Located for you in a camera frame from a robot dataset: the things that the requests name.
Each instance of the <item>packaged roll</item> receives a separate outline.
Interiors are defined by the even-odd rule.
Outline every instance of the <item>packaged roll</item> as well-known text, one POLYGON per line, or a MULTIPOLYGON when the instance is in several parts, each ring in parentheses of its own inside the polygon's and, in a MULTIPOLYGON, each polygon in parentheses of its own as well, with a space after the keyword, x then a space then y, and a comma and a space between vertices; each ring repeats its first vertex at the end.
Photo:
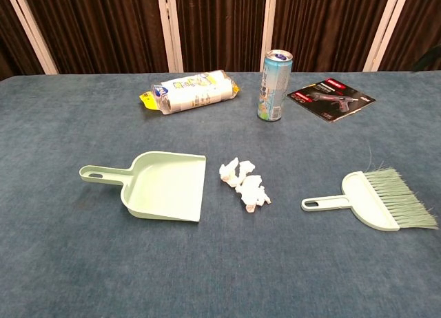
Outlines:
POLYGON ((167 115, 233 99, 238 92, 237 84, 223 70, 217 70, 152 85, 152 91, 140 98, 147 108, 167 115))

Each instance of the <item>dustpan handle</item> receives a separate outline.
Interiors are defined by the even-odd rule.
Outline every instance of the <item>dustpan handle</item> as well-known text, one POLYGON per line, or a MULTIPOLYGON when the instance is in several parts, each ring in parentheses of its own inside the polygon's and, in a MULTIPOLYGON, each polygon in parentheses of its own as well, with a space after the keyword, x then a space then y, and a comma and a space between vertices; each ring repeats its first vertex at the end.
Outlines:
POLYGON ((302 201, 302 209, 305 211, 321 211, 351 208, 351 203, 345 195, 323 196, 321 198, 309 198, 302 201))
POLYGON ((130 181, 131 171, 86 165, 80 169, 80 177, 85 182, 99 182, 101 184, 124 185, 130 181))

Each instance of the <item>booklet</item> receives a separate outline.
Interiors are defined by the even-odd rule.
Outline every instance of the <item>booklet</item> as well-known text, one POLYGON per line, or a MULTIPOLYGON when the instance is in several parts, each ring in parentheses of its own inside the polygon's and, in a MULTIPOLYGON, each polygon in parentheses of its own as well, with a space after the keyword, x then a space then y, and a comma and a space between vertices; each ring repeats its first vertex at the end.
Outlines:
POLYGON ((287 96, 328 122, 354 114, 375 101, 333 78, 306 86, 287 96))

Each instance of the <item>brush bristles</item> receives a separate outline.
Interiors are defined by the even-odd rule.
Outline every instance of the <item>brush bristles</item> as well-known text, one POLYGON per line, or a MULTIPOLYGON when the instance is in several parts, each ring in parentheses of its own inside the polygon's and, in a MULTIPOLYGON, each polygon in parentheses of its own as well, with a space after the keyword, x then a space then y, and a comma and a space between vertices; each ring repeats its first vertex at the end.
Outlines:
POLYGON ((438 229, 438 223, 392 168, 366 172, 366 178, 400 227, 438 229))

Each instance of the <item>mint green dustpan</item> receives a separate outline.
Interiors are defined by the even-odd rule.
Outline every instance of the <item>mint green dustpan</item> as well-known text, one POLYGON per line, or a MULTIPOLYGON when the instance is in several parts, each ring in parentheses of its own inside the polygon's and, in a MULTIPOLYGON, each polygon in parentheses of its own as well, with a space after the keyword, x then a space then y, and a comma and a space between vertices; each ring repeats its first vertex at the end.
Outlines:
POLYGON ((86 182, 123 185, 121 201, 138 218, 199 222, 205 156, 148 151, 129 169, 86 165, 86 182))

